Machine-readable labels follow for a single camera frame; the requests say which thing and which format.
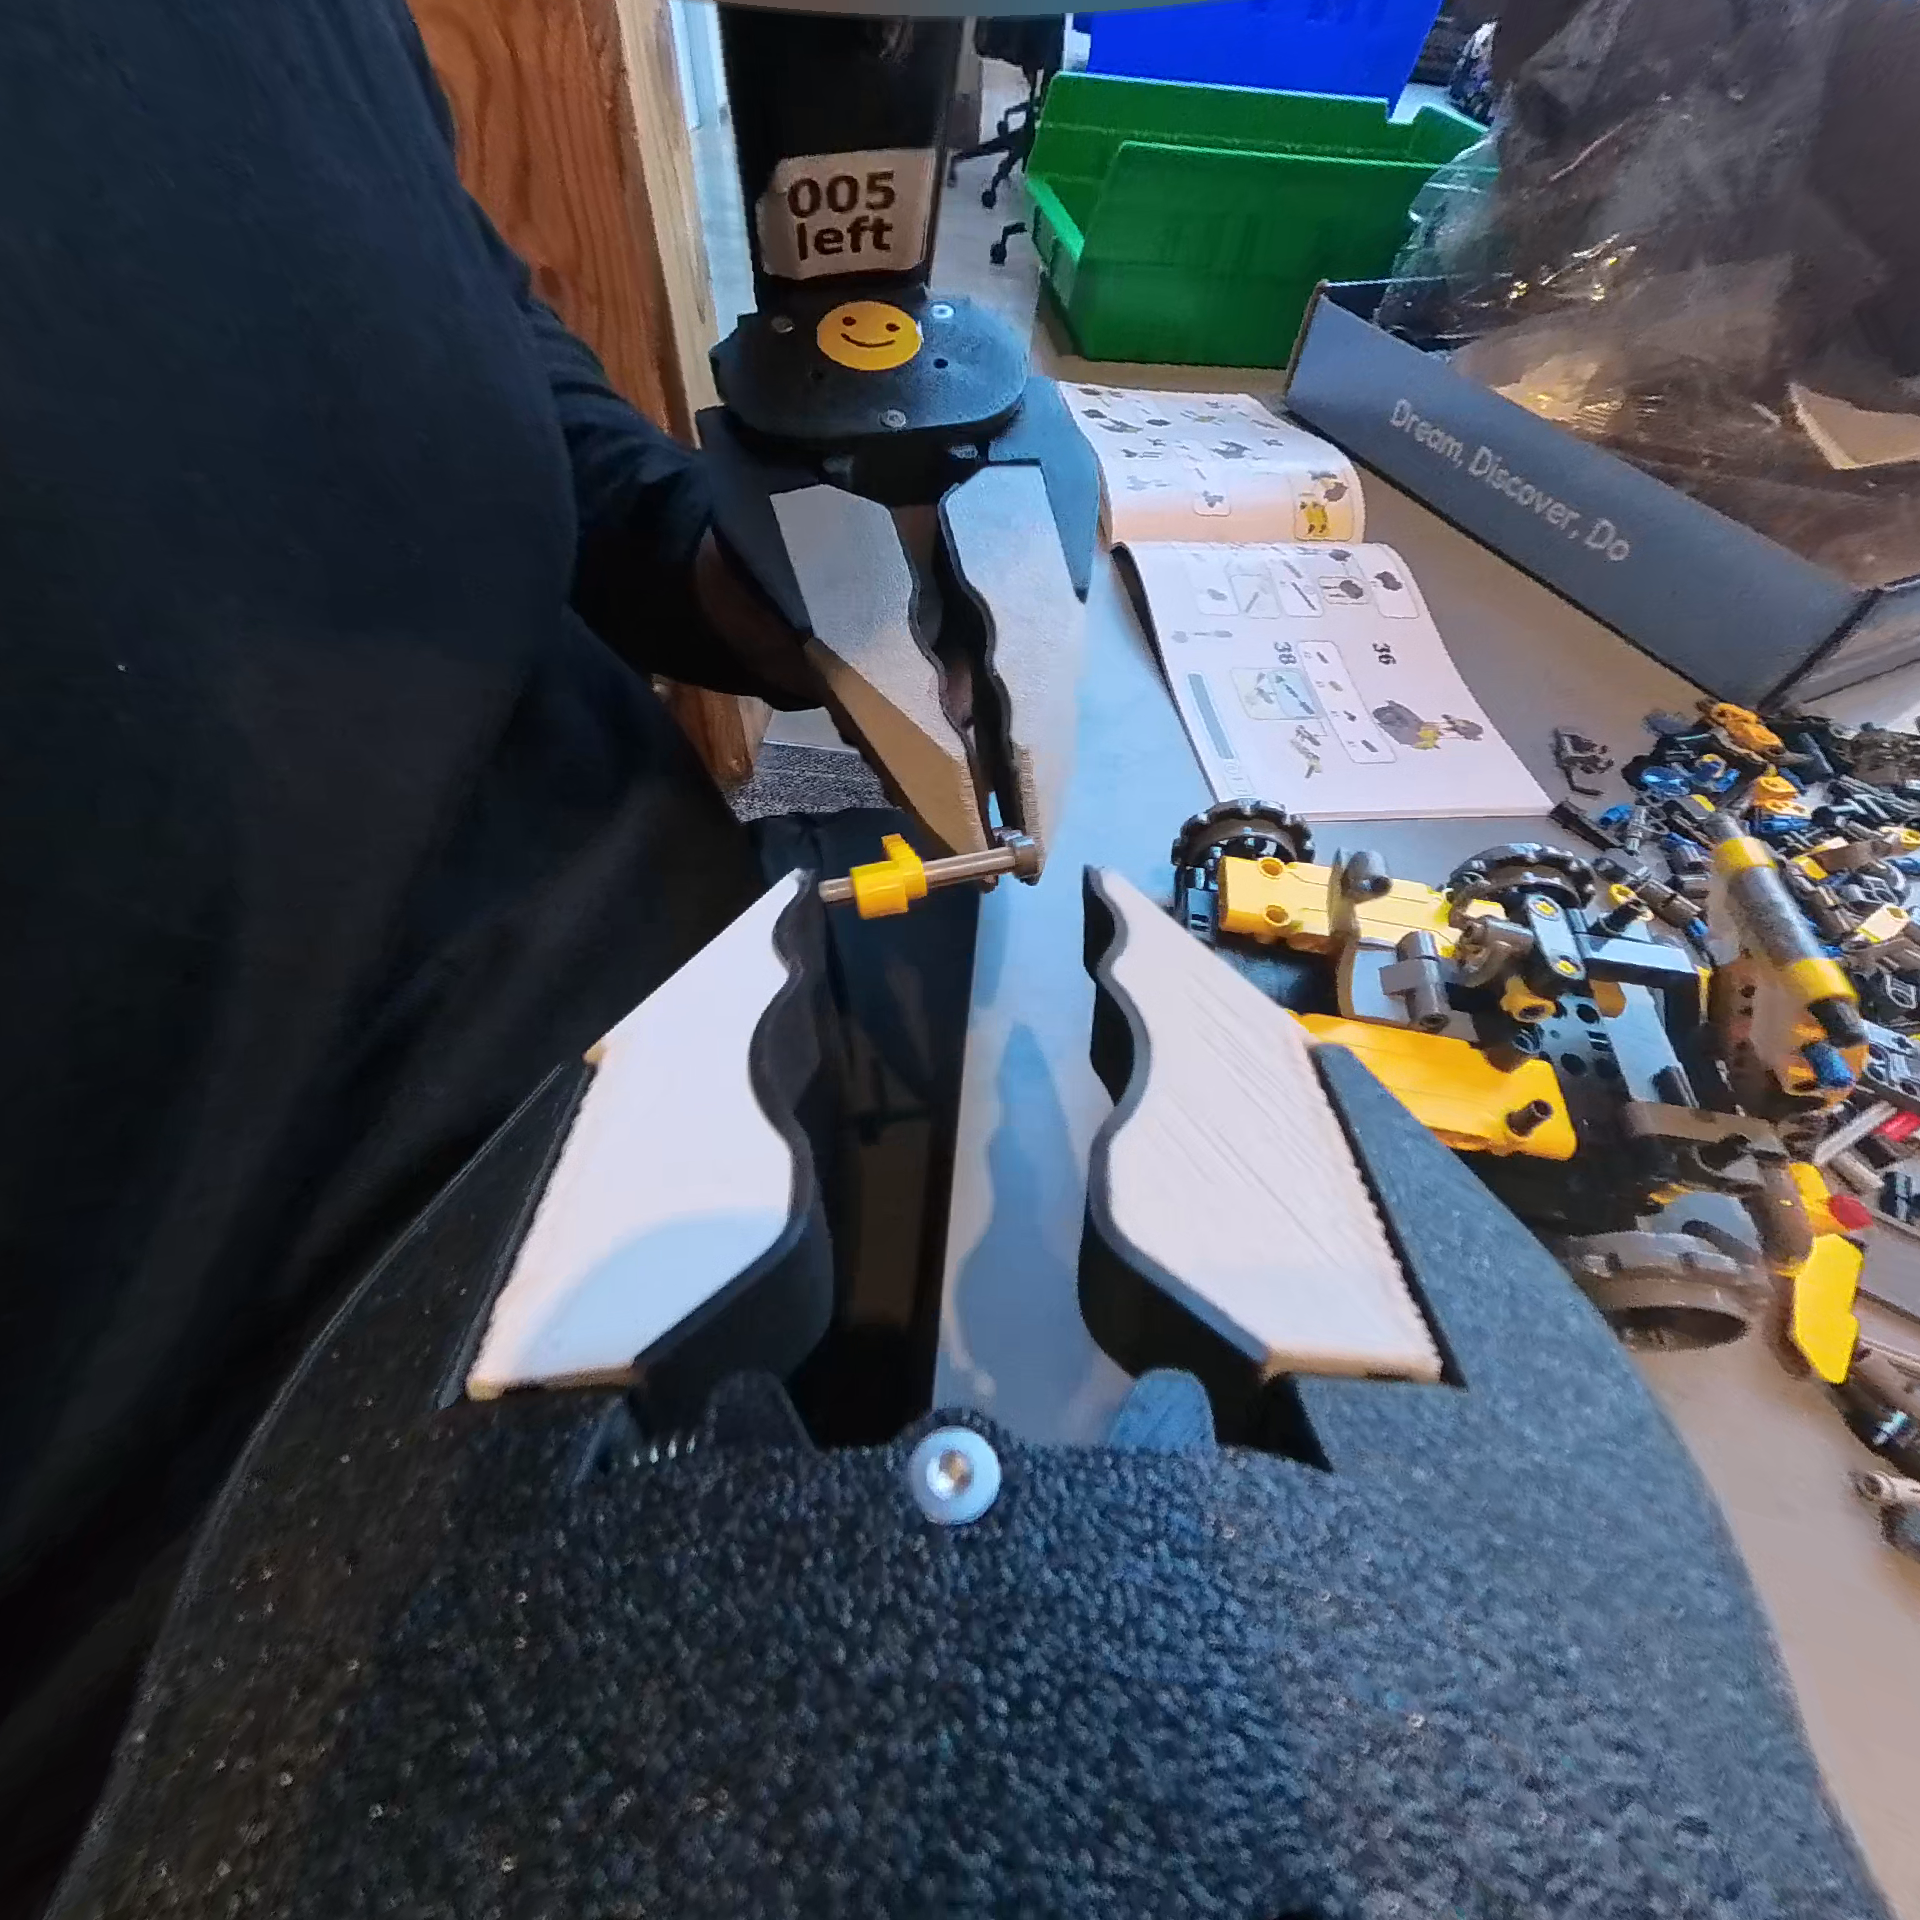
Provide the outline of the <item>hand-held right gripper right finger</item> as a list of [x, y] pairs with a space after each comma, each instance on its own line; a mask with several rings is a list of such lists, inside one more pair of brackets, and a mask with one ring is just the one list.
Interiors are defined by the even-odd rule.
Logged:
[[1445, 1373], [1308, 1026], [1123, 873], [1084, 869], [1087, 1153], [1079, 1277], [1094, 1341], [1160, 1364], [1158, 1326], [1255, 1384]]

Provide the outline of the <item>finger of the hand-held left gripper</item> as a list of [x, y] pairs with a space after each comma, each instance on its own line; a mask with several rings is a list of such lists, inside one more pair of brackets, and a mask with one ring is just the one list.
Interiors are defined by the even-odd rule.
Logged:
[[1024, 841], [1045, 873], [1072, 785], [1087, 608], [1074, 587], [1042, 468], [982, 468], [940, 506], [944, 638], [989, 838]]
[[918, 576], [896, 518], [830, 484], [774, 494], [773, 513], [834, 725], [940, 853], [988, 851], [973, 763], [920, 640]]

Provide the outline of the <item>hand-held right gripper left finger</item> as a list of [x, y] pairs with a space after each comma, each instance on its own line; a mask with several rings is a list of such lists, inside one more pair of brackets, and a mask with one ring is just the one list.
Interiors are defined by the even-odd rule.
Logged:
[[463, 1371], [468, 1401], [788, 1384], [831, 1323], [826, 908], [788, 872], [586, 1053]]

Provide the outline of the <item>grey toy axle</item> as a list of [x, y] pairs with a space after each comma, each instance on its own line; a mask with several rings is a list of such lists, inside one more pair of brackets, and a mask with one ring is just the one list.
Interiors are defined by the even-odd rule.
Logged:
[[[997, 878], [997, 856], [995, 851], [970, 853], [970, 856], [941, 856], [932, 860], [923, 860], [925, 867], [925, 883], [927, 893], [948, 889], [954, 884], [967, 884], [975, 880], [995, 880]], [[822, 906], [851, 906], [847, 899], [847, 876], [831, 878], [819, 883], [819, 899]]]

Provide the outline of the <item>person's left forearm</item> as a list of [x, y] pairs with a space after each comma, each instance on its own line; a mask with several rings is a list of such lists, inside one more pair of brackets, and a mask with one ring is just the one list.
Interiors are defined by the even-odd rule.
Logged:
[[551, 392], [579, 524], [568, 600], [650, 678], [720, 688], [730, 665], [699, 596], [710, 494], [699, 457], [635, 411], [538, 294], [518, 310]]

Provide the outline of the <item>grey desk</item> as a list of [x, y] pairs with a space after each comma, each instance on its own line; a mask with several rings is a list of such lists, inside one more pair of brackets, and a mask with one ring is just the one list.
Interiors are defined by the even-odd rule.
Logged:
[[[1412, 565], [1462, 678], [1543, 785], [1555, 725], [1618, 745], [1688, 684], [1374, 476], [1367, 531]], [[1163, 902], [1166, 851], [1208, 795], [1128, 580], [1096, 545], [1061, 838], [1036, 884], [981, 902], [956, 1116], [938, 1409], [988, 1418], [1014, 1465], [1090, 1470], [1131, 1378], [1076, 1305], [1087, 1153], [1112, 1105], [1087, 1048], [1084, 869]], [[1045, 1569], [1019, 1582], [997, 1650], [1051, 1686], [1036, 1638], [1058, 1557], [1120, 1528], [1120, 1570], [1034, 1746], [1134, 1764], [1046, 1816], [1042, 1865], [1093, 1915], [1127, 1914], [1136, 1816], [1206, 1819], [1173, 1893], [1258, 1865], [1278, 1915], [1655, 1915], [1652, 1867], [1711, 1881], [1710, 1915], [1864, 1914], [1814, 1889], [1787, 1841], [1886, 1867], [1916, 1915], [1916, 1563], [1846, 1492], [1860, 1449], [1751, 1340], [1634, 1356], [1494, 1198], [1411, 1120], [1383, 1128], [1424, 1298], [1466, 1384], [1304, 1380], [1328, 1468], [1261, 1451], [1127, 1451], [1168, 1470], [1173, 1507], [1046, 1482]]]

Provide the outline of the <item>person's left hand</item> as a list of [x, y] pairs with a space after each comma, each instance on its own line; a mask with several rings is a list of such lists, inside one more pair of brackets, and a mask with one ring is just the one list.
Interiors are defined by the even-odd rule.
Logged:
[[685, 684], [757, 699], [779, 714], [826, 706], [826, 684], [804, 635], [784, 622], [714, 526], [703, 531], [690, 580], [703, 638]]

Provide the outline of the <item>black wheeled chair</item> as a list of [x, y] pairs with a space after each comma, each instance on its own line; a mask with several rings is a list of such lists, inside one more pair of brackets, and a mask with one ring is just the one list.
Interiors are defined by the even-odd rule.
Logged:
[[1024, 94], [1003, 107], [989, 138], [948, 152], [948, 186], [965, 163], [997, 157], [997, 169], [979, 197], [986, 211], [997, 211], [1002, 190], [1034, 153], [1048, 84], [1066, 68], [1066, 37], [1067, 17], [981, 17], [972, 26], [970, 51], [975, 65], [1008, 65], [1024, 83]]

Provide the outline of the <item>yellow toy vehicle model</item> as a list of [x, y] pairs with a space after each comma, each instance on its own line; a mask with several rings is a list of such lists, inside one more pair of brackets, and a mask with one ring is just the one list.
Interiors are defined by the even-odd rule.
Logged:
[[1506, 843], [1431, 888], [1371, 851], [1320, 861], [1300, 817], [1258, 800], [1190, 817], [1168, 853], [1174, 918], [1474, 1160], [1565, 1272], [1564, 1242], [1631, 1232], [1678, 1171], [1638, 1140], [1655, 1082], [1679, 1077], [1658, 992], [1699, 984], [1595, 860]]

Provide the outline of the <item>instruction booklet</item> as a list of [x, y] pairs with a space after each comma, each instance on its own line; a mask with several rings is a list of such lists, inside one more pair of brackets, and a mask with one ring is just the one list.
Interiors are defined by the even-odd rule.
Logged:
[[1359, 473], [1243, 393], [1063, 384], [1101, 536], [1219, 800], [1314, 824], [1519, 821], [1549, 797], [1476, 705]]

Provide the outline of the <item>green plastic bin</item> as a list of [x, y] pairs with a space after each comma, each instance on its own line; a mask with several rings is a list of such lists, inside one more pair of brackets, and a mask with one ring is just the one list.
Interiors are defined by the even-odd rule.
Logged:
[[1445, 106], [1063, 73], [1024, 164], [1030, 240], [1079, 357], [1282, 369], [1319, 285], [1386, 280], [1478, 142]]

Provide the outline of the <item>blue plastic bin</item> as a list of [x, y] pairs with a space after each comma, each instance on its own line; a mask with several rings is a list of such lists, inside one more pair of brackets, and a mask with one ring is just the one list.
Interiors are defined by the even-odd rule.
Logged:
[[1443, 3], [1221, 3], [1072, 19], [1087, 73], [1395, 104]]

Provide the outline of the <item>yellow curved toy panel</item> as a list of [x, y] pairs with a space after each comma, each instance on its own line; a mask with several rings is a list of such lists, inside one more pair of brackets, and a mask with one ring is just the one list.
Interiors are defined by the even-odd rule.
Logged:
[[1787, 1285], [1787, 1349], [1824, 1386], [1843, 1386], [1860, 1340], [1855, 1297], [1864, 1248], [1851, 1227], [1864, 1222], [1846, 1195], [1807, 1201], [1812, 1242]]

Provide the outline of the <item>pile of loose toy pieces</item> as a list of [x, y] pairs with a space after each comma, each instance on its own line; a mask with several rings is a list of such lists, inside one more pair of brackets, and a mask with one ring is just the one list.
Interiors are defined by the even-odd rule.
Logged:
[[1840, 1386], [1787, 1349], [1807, 1201], [1862, 1211], [1859, 1316], [1872, 1236], [1916, 1242], [1916, 733], [1717, 702], [1645, 728], [1631, 803], [1573, 821], [1618, 906], [1699, 962], [1691, 997], [1658, 992], [1679, 1077], [1655, 1082], [1638, 1140], [1678, 1171], [1631, 1232], [1562, 1257], [1630, 1344], [1763, 1333], [1877, 1459], [1855, 1492], [1916, 1557], [1916, 1333], [1899, 1350], [1859, 1321]]

